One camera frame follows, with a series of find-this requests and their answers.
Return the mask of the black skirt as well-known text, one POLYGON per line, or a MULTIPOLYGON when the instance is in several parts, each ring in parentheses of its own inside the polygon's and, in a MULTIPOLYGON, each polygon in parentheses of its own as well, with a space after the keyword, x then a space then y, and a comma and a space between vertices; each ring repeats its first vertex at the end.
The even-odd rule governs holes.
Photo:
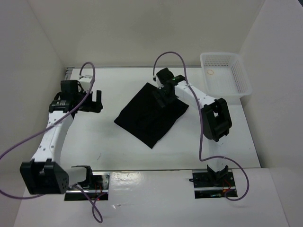
POLYGON ((156 90, 154 85, 146 83, 114 120, 149 148, 153 148, 189 108, 179 99, 160 108, 152 94, 156 90))

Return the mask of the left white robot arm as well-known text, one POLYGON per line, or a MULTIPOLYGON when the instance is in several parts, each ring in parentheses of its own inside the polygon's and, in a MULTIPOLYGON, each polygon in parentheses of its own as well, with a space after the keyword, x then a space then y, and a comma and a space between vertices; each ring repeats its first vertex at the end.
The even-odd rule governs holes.
POLYGON ((49 105, 49 129, 29 162, 22 162, 20 173, 31 195, 64 194, 74 184, 88 189, 94 184, 90 166, 77 165, 68 169, 60 166, 65 137, 78 111, 100 113, 102 92, 89 91, 89 78, 61 81, 61 91, 49 105))

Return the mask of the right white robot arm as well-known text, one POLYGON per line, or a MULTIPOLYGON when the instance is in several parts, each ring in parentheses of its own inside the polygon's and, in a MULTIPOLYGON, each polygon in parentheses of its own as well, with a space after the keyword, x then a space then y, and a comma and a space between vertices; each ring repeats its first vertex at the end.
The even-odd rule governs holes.
POLYGON ((153 96, 161 108, 182 98, 198 110, 200 120, 199 160, 206 162, 215 158, 224 159, 221 153, 232 127, 226 100, 208 96, 189 84, 186 76, 174 76, 168 68, 161 69, 157 73, 154 72, 152 76, 153 81, 158 85, 153 96))

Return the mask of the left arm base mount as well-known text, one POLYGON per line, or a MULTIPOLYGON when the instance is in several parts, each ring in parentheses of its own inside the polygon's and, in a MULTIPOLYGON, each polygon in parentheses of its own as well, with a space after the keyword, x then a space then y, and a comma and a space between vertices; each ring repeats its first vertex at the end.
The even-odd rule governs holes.
MULTIPOLYGON (((79 186, 92 201, 107 201, 110 183, 110 172, 93 171, 90 183, 79 186)), ((70 187, 65 194, 64 201, 87 201, 85 195, 75 187, 70 187)))

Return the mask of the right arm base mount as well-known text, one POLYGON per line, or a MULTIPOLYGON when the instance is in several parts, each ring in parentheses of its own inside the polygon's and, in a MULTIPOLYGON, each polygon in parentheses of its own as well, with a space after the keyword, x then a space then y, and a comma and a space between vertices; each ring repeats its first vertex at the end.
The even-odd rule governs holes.
POLYGON ((217 182, 211 181, 206 170, 193 171, 189 181, 193 184, 196 199, 237 197, 237 189, 232 171, 217 182))

